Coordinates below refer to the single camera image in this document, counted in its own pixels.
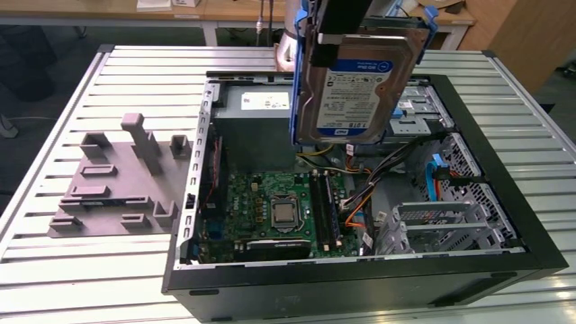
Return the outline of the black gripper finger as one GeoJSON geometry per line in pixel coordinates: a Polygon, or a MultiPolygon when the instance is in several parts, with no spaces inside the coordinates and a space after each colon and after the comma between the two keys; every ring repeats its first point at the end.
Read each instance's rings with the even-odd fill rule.
{"type": "Polygon", "coordinates": [[[358,31],[373,1],[314,1],[310,29],[310,63],[330,68],[346,34],[358,31]]]}

